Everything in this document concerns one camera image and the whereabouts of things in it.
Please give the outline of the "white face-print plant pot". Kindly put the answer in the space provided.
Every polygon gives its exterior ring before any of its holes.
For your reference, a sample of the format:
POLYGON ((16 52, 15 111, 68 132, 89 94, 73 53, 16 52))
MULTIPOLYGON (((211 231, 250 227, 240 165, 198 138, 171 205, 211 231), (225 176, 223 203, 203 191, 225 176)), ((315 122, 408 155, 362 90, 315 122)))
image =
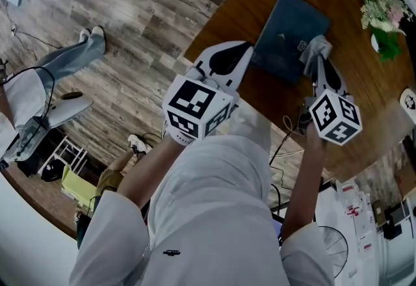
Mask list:
POLYGON ((408 116, 416 121, 416 93, 410 88, 404 89, 399 102, 408 116))

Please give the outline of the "dark blue book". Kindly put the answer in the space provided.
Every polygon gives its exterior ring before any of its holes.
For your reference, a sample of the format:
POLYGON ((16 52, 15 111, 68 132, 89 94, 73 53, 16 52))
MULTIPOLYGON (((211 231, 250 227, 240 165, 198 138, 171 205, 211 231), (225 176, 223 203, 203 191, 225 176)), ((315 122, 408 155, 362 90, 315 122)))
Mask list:
POLYGON ((301 54, 329 28, 330 19, 304 0, 277 0, 255 44, 251 64, 297 83, 305 68, 301 54))

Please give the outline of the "black standing fan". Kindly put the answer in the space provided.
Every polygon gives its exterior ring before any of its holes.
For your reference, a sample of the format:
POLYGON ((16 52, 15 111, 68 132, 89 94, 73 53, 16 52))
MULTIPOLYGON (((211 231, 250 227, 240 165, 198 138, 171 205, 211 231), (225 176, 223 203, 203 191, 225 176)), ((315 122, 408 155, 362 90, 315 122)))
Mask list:
POLYGON ((326 253, 330 258, 333 276, 336 278, 346 265, 349 247, 345 236, 334 227, 319 226, 326 253))

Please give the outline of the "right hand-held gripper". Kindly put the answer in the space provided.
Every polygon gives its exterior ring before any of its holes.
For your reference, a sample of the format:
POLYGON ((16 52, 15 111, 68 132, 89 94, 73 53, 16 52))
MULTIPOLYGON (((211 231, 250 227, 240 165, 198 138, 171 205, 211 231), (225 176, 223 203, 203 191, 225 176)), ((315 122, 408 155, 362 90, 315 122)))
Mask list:
POLYGON ((313 122, 320 138, 343 146, 363 129, 359 108, 339 70, 321 55, 312 75, 313 95, 306 97, 300 127, 313 122))

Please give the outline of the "grey cleaning cloth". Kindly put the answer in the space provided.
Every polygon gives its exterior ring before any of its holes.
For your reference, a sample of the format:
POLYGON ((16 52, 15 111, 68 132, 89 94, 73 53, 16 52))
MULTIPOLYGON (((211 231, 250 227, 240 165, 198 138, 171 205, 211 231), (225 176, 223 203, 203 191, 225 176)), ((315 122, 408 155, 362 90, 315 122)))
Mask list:
POLYGON ((300 62, 305 64, 304 75, 312 78, 317 70, 318 58, 322 55, 327 59, 332 51, 332 44, 324 35, 314 37, 300 55, 300 62))

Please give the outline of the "white metal rack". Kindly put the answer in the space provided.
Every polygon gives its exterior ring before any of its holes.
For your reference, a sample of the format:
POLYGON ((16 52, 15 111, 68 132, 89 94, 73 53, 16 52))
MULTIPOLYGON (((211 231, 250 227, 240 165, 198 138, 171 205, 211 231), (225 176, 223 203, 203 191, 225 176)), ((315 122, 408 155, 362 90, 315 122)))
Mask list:
POLYGON ((41 175, 47 164, 55 159, 60 160, 64 165, 68 165, 71 170, 79 175, 87 162, 88 150, 79 147, 65 136, 53 153, 46 159, 45 163, 40 167, 37 174, 41 175))

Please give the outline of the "person's white shirt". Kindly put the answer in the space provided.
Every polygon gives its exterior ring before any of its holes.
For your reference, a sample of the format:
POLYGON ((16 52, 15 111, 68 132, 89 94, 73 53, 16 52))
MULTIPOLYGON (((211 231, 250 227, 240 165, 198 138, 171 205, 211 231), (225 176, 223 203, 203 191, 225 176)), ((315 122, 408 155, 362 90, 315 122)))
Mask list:
POLYGON ((181 152, 139 209, 106 190, 69 286, 334 286, 317 224, 283 241, 267 201, 271 124, 241 102, 181 152))

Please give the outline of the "yellow-green bag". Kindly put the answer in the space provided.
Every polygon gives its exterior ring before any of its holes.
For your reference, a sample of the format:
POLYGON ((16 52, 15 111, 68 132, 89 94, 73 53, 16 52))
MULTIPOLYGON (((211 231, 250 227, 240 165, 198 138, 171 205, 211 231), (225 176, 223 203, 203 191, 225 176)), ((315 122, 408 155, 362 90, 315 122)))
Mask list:
POLYGON ((63 191, 78 202, 81 207, 91 207, 96 187, 75 174, 69 165, 63 169, 61 184, 63 191))

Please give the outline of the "white red-label package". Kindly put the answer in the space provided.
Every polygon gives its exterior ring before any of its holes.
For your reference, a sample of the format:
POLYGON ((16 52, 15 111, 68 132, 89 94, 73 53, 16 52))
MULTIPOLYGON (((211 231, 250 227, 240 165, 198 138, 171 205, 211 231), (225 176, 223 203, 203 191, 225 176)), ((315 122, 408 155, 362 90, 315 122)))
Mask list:
POLYGON ((377 234, 369 195, 354 181, 336 181, 335 185, 344 212, 354 223, 358 254, 362 259, 368 259, 375 253, 377 234))

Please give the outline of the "white oval stool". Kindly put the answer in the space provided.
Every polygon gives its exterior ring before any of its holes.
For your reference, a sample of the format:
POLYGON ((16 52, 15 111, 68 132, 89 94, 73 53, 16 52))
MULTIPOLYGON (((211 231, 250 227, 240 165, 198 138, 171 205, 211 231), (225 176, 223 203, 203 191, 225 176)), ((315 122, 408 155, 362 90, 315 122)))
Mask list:
POLYGON ((49 109, 47 120, 51 129, 56 128, 67 121, 75 118, 91 107, 93 99, 80 96, 75 99, 59 99, 49 109))

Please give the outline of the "black bag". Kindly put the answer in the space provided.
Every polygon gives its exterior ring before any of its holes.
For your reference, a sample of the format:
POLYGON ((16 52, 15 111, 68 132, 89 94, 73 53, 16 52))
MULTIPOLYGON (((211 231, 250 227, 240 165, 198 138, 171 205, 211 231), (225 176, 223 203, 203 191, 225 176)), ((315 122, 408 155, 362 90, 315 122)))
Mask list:
POLYGON ((27 160, 17 162, 19 170, 27 177, 40 176, 47 183, 61 180, 65 165, 59 158, 39 149, 27 160))

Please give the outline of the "person's right forearm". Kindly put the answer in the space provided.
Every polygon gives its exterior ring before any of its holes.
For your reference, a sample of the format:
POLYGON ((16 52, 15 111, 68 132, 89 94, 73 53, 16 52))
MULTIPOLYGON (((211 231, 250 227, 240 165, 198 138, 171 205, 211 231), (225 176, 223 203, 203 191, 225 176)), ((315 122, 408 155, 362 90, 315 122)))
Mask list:
POLYGON ((313 221, 325 154, 326 143, 319 137, 315 125, 310 123, 300 170, 281 228, 283 241, 313 221))

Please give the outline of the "person's left forearm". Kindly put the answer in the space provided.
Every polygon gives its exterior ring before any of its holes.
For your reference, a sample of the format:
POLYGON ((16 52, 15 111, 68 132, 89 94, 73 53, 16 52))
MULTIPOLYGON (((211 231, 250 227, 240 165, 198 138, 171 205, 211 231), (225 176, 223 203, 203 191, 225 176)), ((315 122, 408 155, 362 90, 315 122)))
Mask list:
POLYGON ((185 146, 166 136, 130 169, 117 193, 131 200, 139 209, 143 208, 184 149, 185 146))

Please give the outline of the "artificial flower bouquet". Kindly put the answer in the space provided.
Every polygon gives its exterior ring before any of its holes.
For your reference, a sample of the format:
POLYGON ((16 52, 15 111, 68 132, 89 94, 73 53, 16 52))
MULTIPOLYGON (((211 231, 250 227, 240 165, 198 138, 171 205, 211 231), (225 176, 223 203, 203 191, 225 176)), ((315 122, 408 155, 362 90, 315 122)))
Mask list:
POLYGON ((413 13, 402 0, 363 0, 360 9, 361 26, 382 30, 386 33, 406 33, 400 28, 403 18, 411 21, 413 13))

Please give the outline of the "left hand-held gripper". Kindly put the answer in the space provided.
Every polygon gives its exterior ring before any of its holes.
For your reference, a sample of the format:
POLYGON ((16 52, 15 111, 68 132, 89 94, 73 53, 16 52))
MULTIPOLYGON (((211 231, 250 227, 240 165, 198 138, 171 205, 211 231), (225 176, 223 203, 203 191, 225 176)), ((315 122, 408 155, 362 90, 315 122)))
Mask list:
POLYGON ((237 108, 237 90, 253 53, 253 45, 245 41, 202 51, 192 66, 203 70, 207 84, 176 75, 162 103, 165 133, 183 146, 212 135, 237 108))

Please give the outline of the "green plant in white pot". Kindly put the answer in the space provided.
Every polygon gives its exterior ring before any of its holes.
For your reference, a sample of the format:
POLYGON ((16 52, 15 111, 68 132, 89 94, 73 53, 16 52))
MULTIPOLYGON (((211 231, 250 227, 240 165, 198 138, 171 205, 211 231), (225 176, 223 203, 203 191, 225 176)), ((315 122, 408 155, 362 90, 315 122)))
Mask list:
POLYGON ((395 60, 401 54, 397 32, 385 32, 381 29, 373 29, 372 39, 376 42, 376 51, 380 54, 382 62, 395 60))

